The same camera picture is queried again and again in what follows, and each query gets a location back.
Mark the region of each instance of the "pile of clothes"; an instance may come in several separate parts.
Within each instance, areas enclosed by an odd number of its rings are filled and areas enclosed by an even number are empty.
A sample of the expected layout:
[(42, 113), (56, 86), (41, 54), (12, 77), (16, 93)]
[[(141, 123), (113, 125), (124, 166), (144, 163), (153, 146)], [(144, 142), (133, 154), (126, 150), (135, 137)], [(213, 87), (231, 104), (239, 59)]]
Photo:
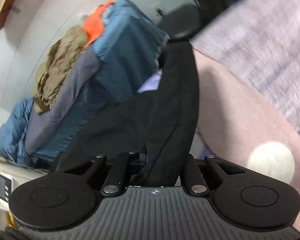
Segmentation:
[(31, 167), (53, 162), (101, 108), (128, 100), (158, 71), (167, 40), (127, 0), (99, 6), (50, 48), (33, 98), (0, 128), (0, 156)]

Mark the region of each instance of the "gray fabric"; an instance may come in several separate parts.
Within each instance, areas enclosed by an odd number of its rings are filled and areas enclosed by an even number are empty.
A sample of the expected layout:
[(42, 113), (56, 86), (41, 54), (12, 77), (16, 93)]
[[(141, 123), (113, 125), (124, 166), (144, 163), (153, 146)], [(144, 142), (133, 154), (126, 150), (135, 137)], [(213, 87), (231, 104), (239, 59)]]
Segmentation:
[(81, 88), (97, 72), (99, 66), (99, 60), (93, 52), (92, 46), (88, 46), (77, 59), (53, 108), (42, 114), (37, 114), (32, 108), (25, 139), (25, 150), (28, 155), (34, 153), (57, 130), (76, 101)]
[(300, 135), (300, 0), (241, 0), (191, 43), (251, 84)]

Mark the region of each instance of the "gray ribbed plate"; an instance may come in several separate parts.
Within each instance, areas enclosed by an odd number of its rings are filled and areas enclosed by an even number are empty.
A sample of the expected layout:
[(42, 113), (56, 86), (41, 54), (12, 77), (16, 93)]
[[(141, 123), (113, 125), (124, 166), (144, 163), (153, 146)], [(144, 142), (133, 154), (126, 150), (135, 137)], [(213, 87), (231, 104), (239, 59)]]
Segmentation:
[(213, 210), (209, 200), (187, 195), (181, 187), (129, 187), (116, 198), (104, 199), (81, 225), (65, 231), (20, 231), (42, 240), (293, 240), (295, 229), (253, 232), (237, 228)]

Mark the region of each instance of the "white appliance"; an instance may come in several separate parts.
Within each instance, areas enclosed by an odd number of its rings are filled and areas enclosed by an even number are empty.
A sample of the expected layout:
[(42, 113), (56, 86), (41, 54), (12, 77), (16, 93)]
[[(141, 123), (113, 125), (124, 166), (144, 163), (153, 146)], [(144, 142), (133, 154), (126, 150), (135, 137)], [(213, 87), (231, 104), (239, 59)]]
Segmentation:
[(45, 171), (0, 162), (0, 209), (9, 211), (9, 197), (15, 188), (46, 174)]

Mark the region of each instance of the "silver bolt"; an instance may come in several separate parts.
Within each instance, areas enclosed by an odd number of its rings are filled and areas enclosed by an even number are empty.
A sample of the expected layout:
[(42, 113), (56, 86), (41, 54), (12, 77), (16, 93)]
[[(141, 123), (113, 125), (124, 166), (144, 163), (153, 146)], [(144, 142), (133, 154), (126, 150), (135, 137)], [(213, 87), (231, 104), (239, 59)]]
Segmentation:
[(113, 193), (117, 193), (119, 191), (119, 188), (115, 185), (108, 185), (103, 188), (103, 191), (106, 193), (113, 194)]
[(204, 186), (204, 185), (194, 185), (194, 186), (191, 187), (191, 190), (194, 193), (203, 193), (203, 192), (207, 191), (207, 187)]

